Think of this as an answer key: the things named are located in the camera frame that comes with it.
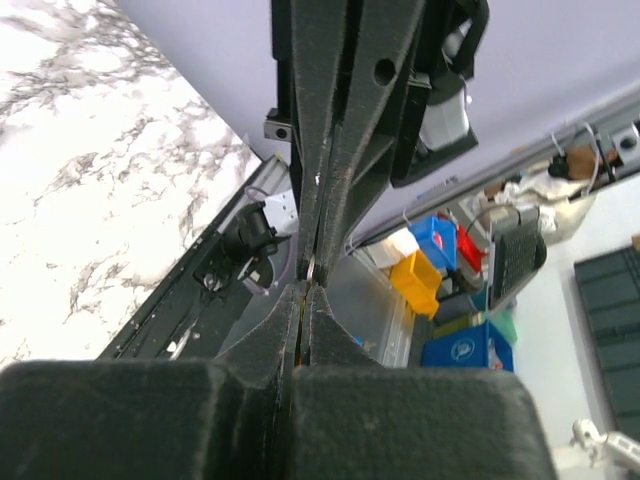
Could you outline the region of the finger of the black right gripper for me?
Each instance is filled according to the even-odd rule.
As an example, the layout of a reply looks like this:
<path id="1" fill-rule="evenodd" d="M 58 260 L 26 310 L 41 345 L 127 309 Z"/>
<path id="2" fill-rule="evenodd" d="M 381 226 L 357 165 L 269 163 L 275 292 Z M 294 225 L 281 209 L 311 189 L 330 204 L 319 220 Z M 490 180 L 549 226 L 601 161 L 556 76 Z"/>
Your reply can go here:
<path id="1" fill-rule="evenodd" d="M 406 93 L 404 64 L 423 1 L 365 1 L 343 119 L 334 136 L 318 225 L 314 282 L 328 283 L 346 239 L 389 183 L 390 150 Z"/>
<path id="2" fill-rule="evenodd" d="M 305 278 L 314 255 L 330 155 L 333 103 L 345 36 L 343 1 L 292 3 L 292 60 L 297 146 L 302 164 L 297 276 Z"/>

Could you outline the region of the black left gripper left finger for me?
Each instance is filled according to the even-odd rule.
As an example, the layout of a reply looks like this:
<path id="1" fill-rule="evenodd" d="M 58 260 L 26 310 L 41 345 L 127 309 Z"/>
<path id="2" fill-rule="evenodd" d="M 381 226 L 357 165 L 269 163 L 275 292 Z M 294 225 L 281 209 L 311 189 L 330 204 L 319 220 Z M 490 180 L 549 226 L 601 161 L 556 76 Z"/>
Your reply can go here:
<path id="1" fill-rule="evenodd" d="M 1 376 L 5 479 L 282 479 L 300 290 L 213 359 L 30 361 Z"/>

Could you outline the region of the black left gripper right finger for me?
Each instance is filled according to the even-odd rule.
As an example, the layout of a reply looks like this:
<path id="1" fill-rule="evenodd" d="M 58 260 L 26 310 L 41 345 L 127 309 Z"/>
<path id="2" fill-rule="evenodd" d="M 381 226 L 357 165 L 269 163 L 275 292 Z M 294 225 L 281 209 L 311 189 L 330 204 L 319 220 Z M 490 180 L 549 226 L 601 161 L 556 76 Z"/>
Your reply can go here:
<path id="1" fill-rule="evenodd" d="M 385 368 L 305 305 L 310 363 L 293 374 L 295 479 L 554 479 L 533 399 L 487 368 Z"/>

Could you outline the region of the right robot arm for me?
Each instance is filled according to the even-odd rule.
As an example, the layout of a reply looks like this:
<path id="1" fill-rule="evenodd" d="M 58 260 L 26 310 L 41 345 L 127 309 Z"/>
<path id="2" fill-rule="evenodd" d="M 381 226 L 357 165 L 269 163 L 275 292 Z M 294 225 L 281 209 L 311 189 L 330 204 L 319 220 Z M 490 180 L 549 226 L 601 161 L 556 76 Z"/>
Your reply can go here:
<path id="1" fill-rule="evenodd" d="M 296 275 L 325 285 L 348 236 L 389 186 L 425 5 L 276 1 L 277 111 L 300 165 L 293 196 L 243 207 L 227 241 L 247 261 L 296 236 Z"/>

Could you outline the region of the white lead robot arm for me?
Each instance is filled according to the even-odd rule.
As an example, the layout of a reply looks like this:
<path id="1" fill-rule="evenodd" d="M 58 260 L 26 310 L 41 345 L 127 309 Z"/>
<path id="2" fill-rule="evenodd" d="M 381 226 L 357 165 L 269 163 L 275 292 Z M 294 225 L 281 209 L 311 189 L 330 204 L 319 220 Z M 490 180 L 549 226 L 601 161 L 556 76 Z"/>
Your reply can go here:
<path id="1" fill-rule="evenodd" d="M 550 447 L 518 377 L 489 368 L 385 368 L 336 321 L 326 292 L 301 303 L 292 383 L 297 479 L 556 479 L 605 464 L 639 467 L 639 444 L 575 421 Z"/>

